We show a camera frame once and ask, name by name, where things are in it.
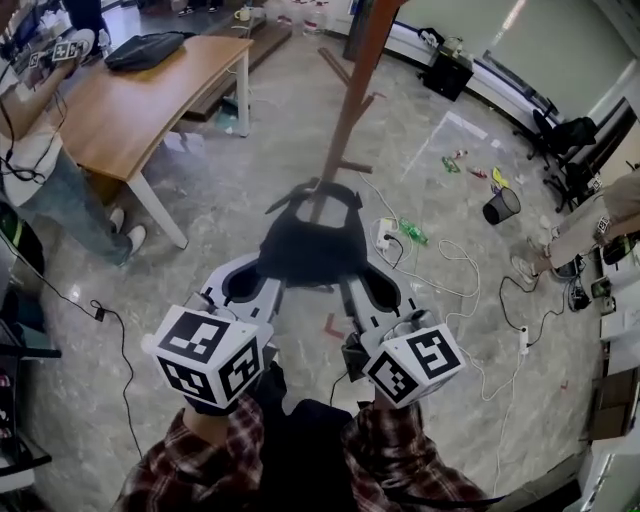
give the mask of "white sneaker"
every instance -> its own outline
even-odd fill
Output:
[[[116,233],[120,233],[122,225],[124,224],[124,210],[116,206],[116,208],[111,212],[109,220],[111,221],[111,224],[113,224],[114,231]]]
[[[131,253],[129,256],[133,256],[142,247],[144,240],[147,238],[147,230],[144,229],[144,226],[138,225],[129,231],[127,236],[131,240]]]
[[[533,265],[531,263],[518,256],[511,256],[511,265],[522,276],[525,283],[533,284],[535,282],[536,275],[533,273]]]

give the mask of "sleeve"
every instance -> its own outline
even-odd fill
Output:
[[[0,58],[0,96],[20,83],[18,76],[9,63]]]
[[[479,501],[485,494],[444,465],[424,435],[420,406],[363,409],[342,433],[352,489],[361,510],[401,510],[385,492],[445,501]]]
[[[193,434],[183,414],[129,472],[112,511],[191,510],[219,503],[229,493],[249,496],[259,489],[264,428],[251,398],[241,396],[230,414],[225,445],[212,446]]]

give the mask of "black chair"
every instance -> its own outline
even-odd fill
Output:
[[[589,189],[589,181],[593,178],[593,173],[588,166],[569,162],[565,170],[564,182],[555,174],[542,180],[545,185],[552,187],[560,194],[561,202],[556,208],[556,213],[560,213],[565,204],[569,206],[570,211],[573,211],[593,195],[593,191]]]
[[[547,98],[549,107],[543,114],[539,110],[533,111],[533,121],[538,127],[539,133],[535,134],[533,139],[530,139],[533,143],[533,151],[527,155],[527,159],[531,160],[536,154],[540,153],[546,165],[544,170],[549,170],[549,160],[547,155],[553,156],[557,161],[560,168],[566,164],[561,155],[565,155],[568,151],[575,146],[584,147],[590,146],[596,143],[595,135],[598,131],[595,123],[588,117],[579,117],[573,121],[551,126],[548,121],[549,114],[554,110],[557,111],[556,106]],[[514,135],[526,135],[519,131],[514,130]]]

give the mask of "white table leg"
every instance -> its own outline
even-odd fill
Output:
[[[236,63],[236,88],[238,91],[238,133],[249,135],[249,51],[245,51]]]
[[[144,179],[141,172],[127,182],[133,193],[138,197],[142,205],[151,214],[151,217],[160,224],[160,227],[164,229],[165,233],[169,236],[171,241],[176,244],[180,249],[184,249],[187,246],[188,240],[180,231],[180,228],[173,222],[173,219],[164,209],[162,203],[158,197],[154,194],[153,190]]]

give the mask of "hand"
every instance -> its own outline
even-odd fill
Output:
[[[604,247],[605,245],[611,243],[611,241],[615,237],[611,235],[611,231],[609,230],[606,233],[596,231],[596,233],[593,235],[593,238],[600,247]]]
[[[69,78],[73,72],[80,66],[80,61],[82,60],[82,56],[78,55],[75,59],[68,59],[62,61],[58,64],[58,68],[62,72],[64,72],[65,78]]]

